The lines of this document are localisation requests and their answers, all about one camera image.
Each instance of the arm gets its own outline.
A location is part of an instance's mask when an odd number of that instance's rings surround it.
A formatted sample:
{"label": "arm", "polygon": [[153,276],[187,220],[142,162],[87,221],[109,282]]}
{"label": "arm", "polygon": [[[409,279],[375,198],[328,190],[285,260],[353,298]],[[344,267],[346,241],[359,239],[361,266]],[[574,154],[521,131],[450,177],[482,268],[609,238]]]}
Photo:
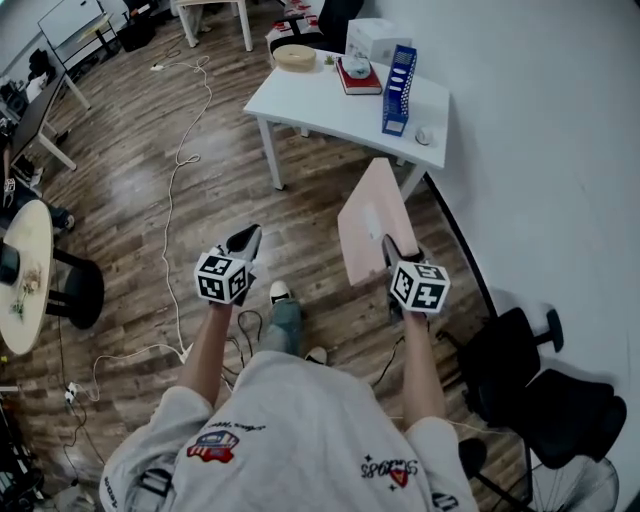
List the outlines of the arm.
{"label": "arm", "polygon": [[444,393],[431,350],[431,337],[424,315],[404,311],[407,353],[404,362],[402,401],[407,428],[422,418],[446,418]]}
{"label": "arm", "polygon": [[106,510],[129,510],[146,471],[163,469],[172,475],[180,451],[211,418],[231,309],[218,304],[209,308],[177,385],[164,393],[149,424],[129,436],[109,458],[100,485]]}
{"label": "arm", "polygon": [[232,304],[213,304],[200,326],[178,386],[192,389],[213,406],[220,391],[224,346],[231,320]]}
{"label": "arm", "polygon": [[403,312],[407,351],[404,363],[404,422],[407,441],[429,479],[433,510],[477,512],[458,454],[458,436],[446,421],[442,386],[431,350],[427,319]]}

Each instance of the sneaker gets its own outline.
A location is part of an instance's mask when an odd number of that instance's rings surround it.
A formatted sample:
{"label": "sneaker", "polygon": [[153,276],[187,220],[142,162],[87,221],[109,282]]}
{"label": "sneaker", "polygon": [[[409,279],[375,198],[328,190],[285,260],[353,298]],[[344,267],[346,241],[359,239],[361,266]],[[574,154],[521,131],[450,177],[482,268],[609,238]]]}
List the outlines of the sneaker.
{"label": "sneaker", "polygon": [[29,181],[29,187],[33,188],[40,184],[42,180],[42,175],[44,174],[44,167],[38,167],[33,171],[33,175],[31,176],[31,180]]}
{"label": "sneaker", "polygon": [[327,365],[327,351],[322,347],[313,347],[306,356],[304,356],[305,361],[309,361],[310,363],[321,364],[323,366]]}
{"label": "sneaker", "polygon": [[284,281],[276,281],[271,285],[269,297],[271,297],[271,305],[273,306],[279,300],[290,299],[292,295]]}

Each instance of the wooden floor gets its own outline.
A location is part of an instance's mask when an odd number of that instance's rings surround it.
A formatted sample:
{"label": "wooden floor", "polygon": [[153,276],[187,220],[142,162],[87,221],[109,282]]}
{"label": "wooden floor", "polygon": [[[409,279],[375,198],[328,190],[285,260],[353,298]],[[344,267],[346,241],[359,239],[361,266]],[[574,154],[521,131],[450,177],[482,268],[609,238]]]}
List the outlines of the wooden floor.
{"label": "wooden floor", "polygon": [[[206,308],[192,283],[198,256],[224,233],[257,222],[264,230],[256,261],[258,279],[243,309],[255,309],[268,319],[269,284],[284,279],[303,304],[307,343],[326,347],[333,367],[369,382],[379,376],[401,326],[389,326],[382,281],[357,289],[349,286],[336,222],[345,199],[379,153],[319,134],[304,139],[291,127],[278,127],[277,146],[289,181],[287,190],[278,192],[271,185],[258,125],[242,113],[269,73],[264,34],[280,10],[276,3],[250,6],[255,44],[251,53],[244,51],[240,23],[229,11],[209,19],[213,30],[195,49],[188,48],[179,22],[173,21],[160,27],[149,47],[121,51],[79,80],[92,104],[90,111],[69,93],[56,103],[52,123],[58,130],[71,130],[62,149],[78,170],[65,169],[37,148],[34,153],[48,169],[45,198],[70,209],[77,219],[75,231],[58,246],[95,261],[106,284],[104,310],[93,328],[79,331],[61,322],[67,381],[92,389],[91,369],[102,354],[122,356],[154,343],[178,346],[175,311],[160,258],[169,212],[167,192],[178,143],[207,98],[202,75],[181,67],[149,71],[178,42],[182,53],[173,61],[194,64],[202,55],[211,58],[205,69],[214,92],[180,155],[186,159],[197,152],[201,160],[181,168],[173,186],[168,259],[184,339],[194,339]],[[409,200],[408,208],[417,236],[435,261],[447,267],[453,282],[443,314],[432,319],[432,332],[444,328],[464,343],[488,317],[478,285],[434,196],[423,190]],[[58,277],[64,279],[59,267]],[[231,334],[246,349],[235,316]],[[486,428],[465,407],[453,347],[437,341],[434,351],[449,418]],[[400,345],[376,388],[390,416],[401,415],[403,358]],[[10,356],[2,377],[16,379],[22,388],[19,420],[45,470],[48,489],[61,488],[74,476],[62,444],[72,441],[77,420],[65,409],[60,362],[58,323],[49,318],[36,348],[23,357]],[[231,343],[227,364],[240,365]],[[178,358],[159,348],[124,362],[99,363],[101,399],[93,404],[83,397],[81,402],[88,412],[86,429],[104,459],[148,421],[179,369]],[[220,402],[227,397],[223,389]],[[522,477],[525,459],[519,438],[456,429],[460,438],[479,436],[487,442],[484,473],[504,489]],[[98,482],[102,465],[82,431],[69,456],[81,481]],[[473,487],[480,508],[490,510],[496,496],[477,482]],[[514,493],[524,490],[522,485]]]}

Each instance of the plug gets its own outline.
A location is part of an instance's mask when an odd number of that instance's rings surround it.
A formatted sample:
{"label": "plug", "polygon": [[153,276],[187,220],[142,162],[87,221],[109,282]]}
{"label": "plug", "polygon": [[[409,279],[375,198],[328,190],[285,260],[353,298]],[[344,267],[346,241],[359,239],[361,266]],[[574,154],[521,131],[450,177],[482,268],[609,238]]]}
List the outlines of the plug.
{"label": "plug", "polygon": [[193,343],[191,345],[189,345],[189,348],[187,350],[185,350],[182,354],[180,354],[180,362],[182,364],[187,364],[187,357],[189,357],[189,354],[191,353],[191,348],[193,347]]}
{"label": "plug", "polygon": [[67,387],[67,391],[64,394],[64,399],[69,405],[71,405],[73,401],[76,399],[77,394],[78,394],[78,386],[73,382],[70,382],[69,387]]}

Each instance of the chair armrest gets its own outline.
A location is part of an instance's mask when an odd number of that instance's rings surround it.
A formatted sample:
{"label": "chair armrest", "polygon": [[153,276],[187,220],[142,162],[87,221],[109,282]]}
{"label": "chair armrest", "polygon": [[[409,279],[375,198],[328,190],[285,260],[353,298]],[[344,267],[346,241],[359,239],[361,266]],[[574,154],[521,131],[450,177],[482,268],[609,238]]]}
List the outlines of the chair armrest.
{"label": "chair armrest", "polygon": [[291,25],[291,30],[293,30],[293,34],[296,36],[300,35],[300,28],[298,27],[298,20],[303,20],[304,14],[297,14],[296,16],[286,16],[282,19],[275,20],[274,23],[287,23]]}

